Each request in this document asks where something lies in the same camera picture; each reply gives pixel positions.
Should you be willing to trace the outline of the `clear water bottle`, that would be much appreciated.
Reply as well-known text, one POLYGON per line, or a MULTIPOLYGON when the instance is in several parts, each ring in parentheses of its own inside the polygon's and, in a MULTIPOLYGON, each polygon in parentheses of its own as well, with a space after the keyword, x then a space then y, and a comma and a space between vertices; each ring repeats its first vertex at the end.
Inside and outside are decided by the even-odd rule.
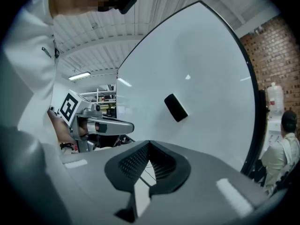
POLYGON ((281 116, 284 112, 284 94, 280 85, 276 85, 275 82, 271 83, 271 86, 267 88, 270 114, 274 116, 281 116))

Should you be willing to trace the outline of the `person's white shirt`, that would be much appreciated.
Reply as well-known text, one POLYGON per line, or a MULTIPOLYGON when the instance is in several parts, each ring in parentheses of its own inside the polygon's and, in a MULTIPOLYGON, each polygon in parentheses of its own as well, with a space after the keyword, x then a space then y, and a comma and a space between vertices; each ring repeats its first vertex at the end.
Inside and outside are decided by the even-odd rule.
POLYGON ((47 114, 56 77, 48 0, 28 0, 0 45, 0 125, 57 146, 47 114))

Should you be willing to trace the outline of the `metal storage shelf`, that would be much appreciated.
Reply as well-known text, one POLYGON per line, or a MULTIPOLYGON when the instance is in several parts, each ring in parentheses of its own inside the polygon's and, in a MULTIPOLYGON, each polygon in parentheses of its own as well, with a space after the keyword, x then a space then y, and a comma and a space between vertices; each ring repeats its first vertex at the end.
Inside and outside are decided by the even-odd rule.
POLYGON ((101 112, 107 117, 116 118, 116 91, 103 90, 95 92, 80 93, 81 96, 86 98, 93 104, 100 106, 101 112))

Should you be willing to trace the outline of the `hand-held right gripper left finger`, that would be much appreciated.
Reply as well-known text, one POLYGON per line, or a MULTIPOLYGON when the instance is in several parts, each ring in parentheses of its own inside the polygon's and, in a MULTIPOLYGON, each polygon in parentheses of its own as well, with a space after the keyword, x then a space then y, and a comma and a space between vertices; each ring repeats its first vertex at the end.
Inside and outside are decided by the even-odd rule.
POLYGON ((149 188, 131 168, 148 155, 148 142, 63 155, 53 151, 56 225, 150 225, 149 188))

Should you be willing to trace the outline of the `black white whiteboard eraser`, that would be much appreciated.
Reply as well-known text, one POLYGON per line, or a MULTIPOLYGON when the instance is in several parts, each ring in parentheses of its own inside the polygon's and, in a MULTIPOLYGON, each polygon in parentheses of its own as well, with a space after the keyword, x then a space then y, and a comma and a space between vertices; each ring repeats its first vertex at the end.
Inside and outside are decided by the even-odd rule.
POLYGON ((188 116, 188 112, 173 93, 164 99, 164 103, 176 122, 180 122, 188 116))

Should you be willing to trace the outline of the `person's left hand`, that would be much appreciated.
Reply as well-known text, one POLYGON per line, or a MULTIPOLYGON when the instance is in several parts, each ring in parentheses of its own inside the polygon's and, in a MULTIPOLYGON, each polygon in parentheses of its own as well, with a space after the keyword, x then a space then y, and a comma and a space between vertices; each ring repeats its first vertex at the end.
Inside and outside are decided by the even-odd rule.
POLYGON ((79 121, 79 135, 85 136, 88 131, 98 131, 99 126, 96 122, 88 122, 87 120, 81 120, 79 121))

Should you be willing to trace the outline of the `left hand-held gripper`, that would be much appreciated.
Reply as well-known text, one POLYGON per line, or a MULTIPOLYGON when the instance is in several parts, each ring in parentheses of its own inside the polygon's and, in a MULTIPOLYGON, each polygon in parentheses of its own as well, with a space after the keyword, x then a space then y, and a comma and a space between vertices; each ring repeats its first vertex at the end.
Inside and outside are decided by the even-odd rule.
POLYGON ((96 148, 97 143, 88 138, 90 134, 126 135, 135 129, 133 123, 103 116, 100 105, 72 90, 62 102, 60 115, 68 126, 70 136, 76 140, 79 152, 91 152, 96 148), (80 119, 87 122, 85 135, 80 135, 80 119))

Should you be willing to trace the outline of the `white water dispenser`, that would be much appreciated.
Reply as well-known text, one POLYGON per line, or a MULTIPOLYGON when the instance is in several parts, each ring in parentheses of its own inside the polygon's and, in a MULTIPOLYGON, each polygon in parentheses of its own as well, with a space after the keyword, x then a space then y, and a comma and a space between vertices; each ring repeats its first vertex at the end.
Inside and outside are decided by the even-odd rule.
POLYGON ((282 140, 281 116, 269 116, 263 151, 265 152, 270 145, 280 140, 282 140))

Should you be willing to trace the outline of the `ceiling tube light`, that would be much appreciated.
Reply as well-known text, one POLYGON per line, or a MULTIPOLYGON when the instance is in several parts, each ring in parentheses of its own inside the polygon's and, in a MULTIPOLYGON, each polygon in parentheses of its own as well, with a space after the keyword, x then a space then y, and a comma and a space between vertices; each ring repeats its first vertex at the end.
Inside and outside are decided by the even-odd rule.
POLYGON ((74 81, 74 80, 85 78, 85 77, 88 77, 88 76, 90 76, 90 72, 84 72, 84 73, 81 73, 81 74, 71 76, 68 79, 71 80, 71 81, 74 81))

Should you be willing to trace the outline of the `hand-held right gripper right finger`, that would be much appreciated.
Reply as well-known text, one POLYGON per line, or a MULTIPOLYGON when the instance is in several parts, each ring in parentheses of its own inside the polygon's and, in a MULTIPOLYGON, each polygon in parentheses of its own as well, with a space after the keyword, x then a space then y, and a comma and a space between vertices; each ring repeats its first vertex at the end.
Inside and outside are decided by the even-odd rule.
POLYGON ((150 159, 172 172, 151 193, 140 225, 257 225, 274 202, 263 189, 222 160, 164 142, 149 142, 150 159))

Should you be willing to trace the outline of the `large white whiteboard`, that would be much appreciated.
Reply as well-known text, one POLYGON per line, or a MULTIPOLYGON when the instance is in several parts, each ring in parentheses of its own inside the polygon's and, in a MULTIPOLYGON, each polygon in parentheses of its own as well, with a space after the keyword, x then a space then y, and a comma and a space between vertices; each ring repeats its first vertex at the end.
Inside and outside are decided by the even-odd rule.
POLYGON ((135 141, 156 140, 213 155, 246 173, 258 139, 259 90, 241 41, 202 1, 171 15, 125 58, 116 81, 117 118, 135 141), (176 122, 164 99, 188 116, 176 122))

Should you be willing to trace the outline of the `person's left forearm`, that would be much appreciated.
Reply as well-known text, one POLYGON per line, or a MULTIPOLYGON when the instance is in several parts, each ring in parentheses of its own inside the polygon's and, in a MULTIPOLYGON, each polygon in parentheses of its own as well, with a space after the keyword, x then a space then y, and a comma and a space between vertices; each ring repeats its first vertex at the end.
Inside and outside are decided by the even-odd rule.
POLYGON ((47 114, 52 122, 59 143, 74 144, 75 140, 71 137, 66 122, 62 118, 55 115, 52 110, 48 110, 47 114))

